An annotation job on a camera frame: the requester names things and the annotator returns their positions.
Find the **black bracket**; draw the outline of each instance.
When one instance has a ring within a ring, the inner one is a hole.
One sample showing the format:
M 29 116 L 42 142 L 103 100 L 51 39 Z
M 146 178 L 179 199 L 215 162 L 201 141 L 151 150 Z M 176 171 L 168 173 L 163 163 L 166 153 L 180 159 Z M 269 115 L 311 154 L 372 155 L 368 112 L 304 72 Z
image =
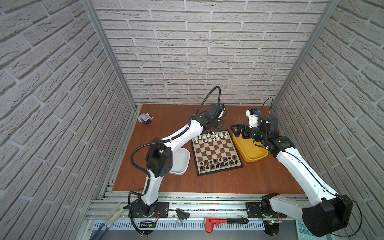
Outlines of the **black bracket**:
M 247 207 L 247 214 L 248 218 L 264 218 L 264 220 L 267 220 L 263 215 L 261 215 L 261 209 L 260 209 L 260 202 L 246 202 L 245 206 Z M 274 212 L 272 213 L 272 218 L 286 218 L 287 215 Z
M 167 218 L 169 211 L 169 202 L 157 202 L 156 208 L 159 210 L 160 218 Z M 145 212 L 141 209 L 138 202 L 134 202 L 131 205 L 131 214 L 132 217 L 143 217 L 145 216 Z M 156 211 L 150 217 L 157 217 Z

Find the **wire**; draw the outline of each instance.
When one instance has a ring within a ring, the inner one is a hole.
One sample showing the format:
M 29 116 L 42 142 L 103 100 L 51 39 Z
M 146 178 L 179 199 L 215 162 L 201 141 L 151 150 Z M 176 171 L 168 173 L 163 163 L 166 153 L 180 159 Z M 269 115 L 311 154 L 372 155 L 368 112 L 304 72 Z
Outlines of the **wire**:
M 207 96 L 204 98 L 203 102 L 200 104 L 199 109 L 195 112 L 195 115 L 198 114 L 203 107 L 205 101 L 208 99 L 208 97 L 211 95 L 211 93 L 215 90 L 218 89 L 218 98 L 217 98 L 217 105 L 220 105 L 220 96 L 221 96 L 221 88 L 219 86 L 216 86 L 212 88 L 212 90 L 207 94 Z
M 347 201 L 352 201 L 352 202 L 355 202 L 356 203 L 356 206 L 358 207 L 358 210 L 359 210 L 359 212 L 360 212 L 360 224 L 359 224 L 359 227 L 358 227 L 358 229 L 354 232 L 354 233 L 352 233 L 351 235 L 347 235 L 347 236 L 342 236 L 342 235 L 337 235 L 337 234 L 333 234 L 333 233 L 331 233 L 331 235 L 334 235 L 334 236 L 336 236 L 336 237 L 351 237 L 351 236 L 354 236 L 354 235 L 356 235 L 357 233 L 358 233 L 358 231 L 360 230 L 360 228 L 361 228 L 361 225 L 362 225 L 362 213 L 361 213 L 361 210 L 360 210 L 360 207 L 359 207 L 359 204 L 358 204 L 358 202 L 357 201 L 355 201 L 355 200 L 352 200 L 352 199 L 345 199 L 345 198 L 342 198 L 342 197 L 340 197 L 340 196 L 337 196 L 337 195 L 335 195 L 335 194 L 333 194 L 333 193 L 331 193 L 330 191 L 328 191 L 327 190 L 327 192 L 329 193 L 329 194 L 331 194 L 331 195 L 334 195 L 335 197 L 338 197 L 338 198 L 340 198 L 340 199 L 343 199 L 343 200 L 347 200 Z

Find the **wooden table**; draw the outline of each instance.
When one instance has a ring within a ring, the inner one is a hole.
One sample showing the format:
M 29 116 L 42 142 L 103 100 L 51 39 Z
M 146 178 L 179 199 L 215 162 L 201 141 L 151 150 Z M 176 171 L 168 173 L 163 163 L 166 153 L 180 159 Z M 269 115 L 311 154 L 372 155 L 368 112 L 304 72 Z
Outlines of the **wooden table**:
M 155 137 L 163 138 L 174 133 L 188 123 L 198 106 L 196 105 L 163 105 L 144 104 L 141 113 L 150 113 L 155 118 L 148 125 L 137 122 L 123 158 L 113 191 L 143 191 L 146 174 L 134 168 L 129 158 L 134 149 L 149 143 Z M 223 130 L 235 124 L 249 124 L 245 111 L 249 106 L 226 106 L 227 115 L 223 119 Z M 168 174 L 164 177 L 160 192 L 209 192 L 209 193 L 243 193 L 243 194 L 304 194 L 303 190 L 288 172 L 288 170 L 271 154 L 267 157 L 248 163 L 235 170 L 218 172 L 198 177 L 191 143 L 183 146 L 191 153 L 191 159 L 186 173 L 182 176 Z M 148 148 L 139 150 L 134 157 L 135 163 L 146 168 L 145 156 Z

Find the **brick wall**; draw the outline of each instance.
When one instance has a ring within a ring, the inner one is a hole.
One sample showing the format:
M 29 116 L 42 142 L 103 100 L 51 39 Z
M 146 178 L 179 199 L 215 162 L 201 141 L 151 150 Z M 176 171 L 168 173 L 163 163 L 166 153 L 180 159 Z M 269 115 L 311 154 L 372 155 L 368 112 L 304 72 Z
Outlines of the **brick wall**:
M 254 105 L 276 95 L 327 1 L 93 3 L 137 103 L 197 104 L 220 85 L 223 103 Z
M 0 1 L 0 239 L 74 239 L 130 110 L 81 1 Z
M 314 170 L 358 201 L 366 239 L 384 237 L 383 7 L 342 0 L 275 111 Z M 346 233 L 359 221 L 354 208 Z

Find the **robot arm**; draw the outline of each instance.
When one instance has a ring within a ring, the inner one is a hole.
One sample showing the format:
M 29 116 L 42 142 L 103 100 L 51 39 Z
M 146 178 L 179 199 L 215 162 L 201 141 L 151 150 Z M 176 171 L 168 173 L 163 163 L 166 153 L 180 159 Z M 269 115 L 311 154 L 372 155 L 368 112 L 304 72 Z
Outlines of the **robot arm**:
M 338 193 L 309 166 L 295 145 L 287 137 L 279 136 L 276 117 L 261 116 L 260 126 L 250 128 L 249 136 L 261 142 L 288 169 L 310 202 L 303 204 L 277 193 L 268 194 L 260 204 L 264 216 L 273 212 L 286 214 L 304 222 L 317 237 L 347 226 L 352 201 L 346 195 L 337 197 Z
M 143 191 L 144 195 L 139 197 L 139 205 L 146 216 L 152 215 L 155 209 L 161 181 L 172 168 L 173 153 L 188 141 L 207 130 L 214 129 L 219 131 L 223 125 L 223 121 L 220 119 L 224 112 L 224 104 L 211 104 L 206 112 L 194 115 L 190 123 L 172 135 L 161 140 L 155 138 L 152 141 L 158 142 L 158 144 L 153 144 L 149 147 L 146 161 L 150 177 L 147 176 Z

